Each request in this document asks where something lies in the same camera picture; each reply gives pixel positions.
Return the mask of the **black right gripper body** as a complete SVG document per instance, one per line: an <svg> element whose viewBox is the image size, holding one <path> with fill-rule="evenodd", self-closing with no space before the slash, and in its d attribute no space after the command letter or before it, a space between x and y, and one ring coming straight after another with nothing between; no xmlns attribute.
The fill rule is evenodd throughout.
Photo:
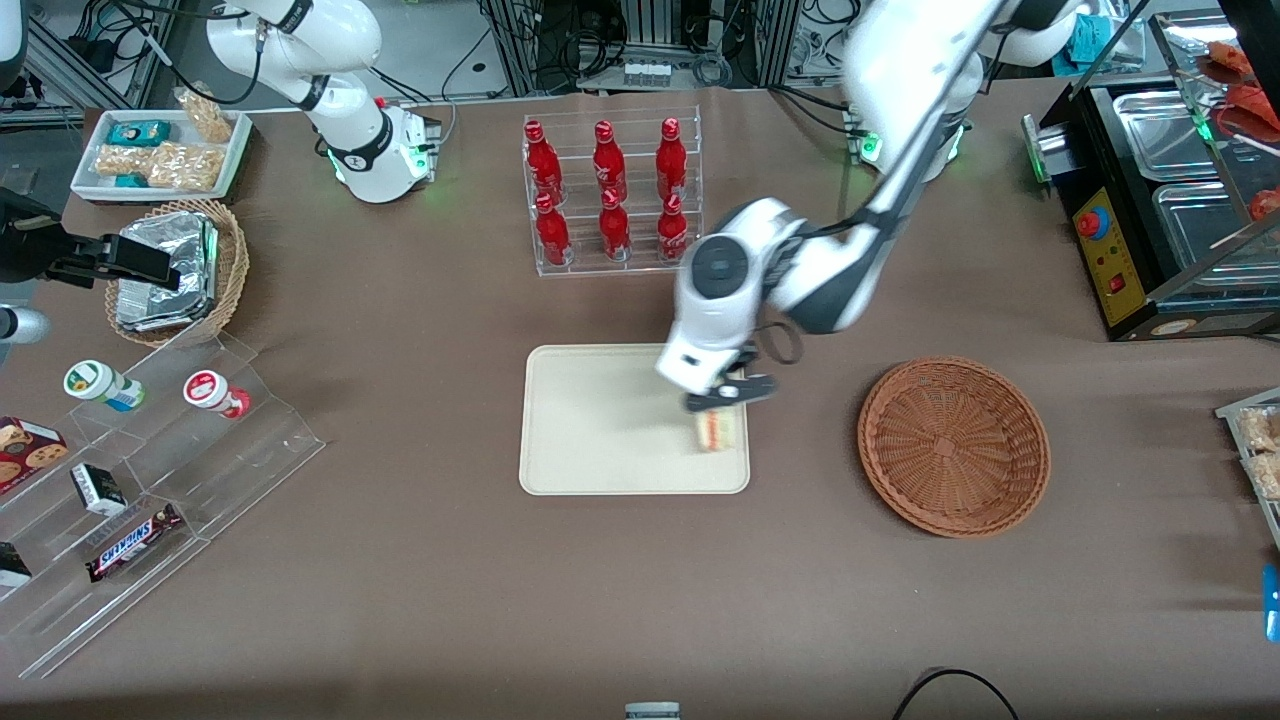
<svg viewBox="0 0 1280 720"><path fill-rule="evenodd" d="M60 281L50 274L60 258L61 215L29 197L1 188L1 282Z"/></svg>

